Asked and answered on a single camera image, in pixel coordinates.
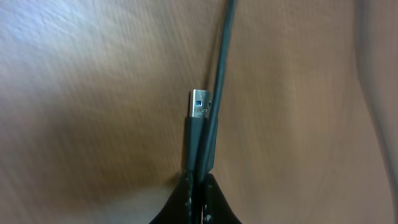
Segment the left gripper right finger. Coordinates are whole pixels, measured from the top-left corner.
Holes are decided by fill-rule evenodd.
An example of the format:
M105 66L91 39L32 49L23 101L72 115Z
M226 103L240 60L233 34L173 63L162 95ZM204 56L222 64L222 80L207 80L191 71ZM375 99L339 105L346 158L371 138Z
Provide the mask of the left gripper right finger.
M203 181L203 196L203 224L241 224L213 174L207 174Z

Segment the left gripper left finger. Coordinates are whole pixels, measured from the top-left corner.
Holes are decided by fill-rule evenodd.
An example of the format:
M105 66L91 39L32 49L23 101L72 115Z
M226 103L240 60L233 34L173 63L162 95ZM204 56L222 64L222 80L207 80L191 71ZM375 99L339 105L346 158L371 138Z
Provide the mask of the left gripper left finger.
M193 175L184 172L161 211L150 224L191 224L192 223Z

